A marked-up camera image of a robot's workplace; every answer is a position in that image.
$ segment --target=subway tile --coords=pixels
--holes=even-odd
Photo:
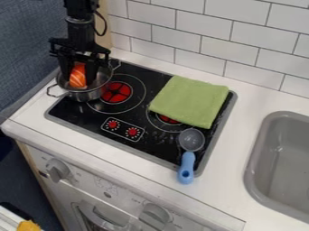
[[[293,32],[309,33],[309,11],[286,5],[273,5],[268,19],[268,26]]]
[[[201,53],[253,65],[258,55],[258,48],[203,37],[201,41]]]
[[[298,95],[300,97],[309,97],[309,80],[294,76],[286,76],[281,87],[281,91]]]
[[[271,3],[294,5],[307,8],[309,6],[309,0],[267,0]]]
[[[108,13],[116,16],[127,17],[126,0],[108,0]]]
[[[152,42],[132,39],[132,52],[159,60],[173,62],[173,48]]]
[[[177,29],[194,32],[210,37],[229,39],[232,22],[230,20],[192,14],[179,11],[177,13]]]
[[[153,42],[198,52],[200,50],[201,36],[153,26]]]
[[[134,0],[136,2],[141,2],[141,3],[146,3],[146,4],[150,4],[150,0]]]
[[[309,59],[306,58],[262,49],[257,66],[309,79]]]
[[[151,40],[151,26],[124,18],[109,16],[111,32],[123,33],[124,35]]]
[[[126,50],[126,51],[130,51],[130,38],[125,36],[125,35],[121,35],[121,34],[117,34],[117,33],[111,33],[111,39],[112,39],[112,43],[114,47],[117,47],[119,49],[122,50]]]
[[[309,36],[301,34],[296,45],[295,54],[309,58]]]
[[[175,27],[175,10],[128,1],[129,18],[137,21]]]
[[[225,76],[243,82],[278,90],[284,74],[228,61]]]
[[[204,0],[153,0],[152,4],[195,13],[203,13],[204,8]]]
[[[248,0],[207,0],[205,13],[246,23],[265,24],[270,4]]]
[[[297,33],[235,22],[231,39],[234,42],[292,53]]]
[[[222,76],[225,60],[177,49],[175,63]]]

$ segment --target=control panel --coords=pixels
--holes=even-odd
[[[145,132],[142,127],[113,117],[109,117],[103,123],[101,129],[132,142],[138,142]]]
[[[92,197],[106,201],[114,208],[121,209],[138,219],[139,224],[143,224],[141,229],[143,231],[212,230],[174,211],[162,208],[129,189],[55,159],[45,152],[35,150],[35,154],[31,153],[37,168],[43,173],[41,175],[47,178],[46,180],[55,182],[54,187],[57,187],[57,182],[62,180]]]

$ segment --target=blue handle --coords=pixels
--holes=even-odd
[[[178,170],[177,178],[181,184],[191,184],[194,180],[193,165],[195,163],[195,154],[185,152],[182,157],[182,166]]]

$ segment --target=sink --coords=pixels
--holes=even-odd
[[[268,115],[245,170],[249,194],[260,204],[309,223],[309,117]]]

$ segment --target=black stovetop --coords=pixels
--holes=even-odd
[[[171,77],[122,62],[105,86],[101,99],[78,103],[65,97],[52,106],[47,118],[85,131],[103,142],[108,143],[111,139],[112,145],[175,169],[181,164],[183,154],[177,136],[191,126],[147,110],[151,100]],[[206,165],[235,100],[236,95],[229,92],[212,128],[197,128],[204,133],[206,143],[195,153],[195,171],[202,171]]]

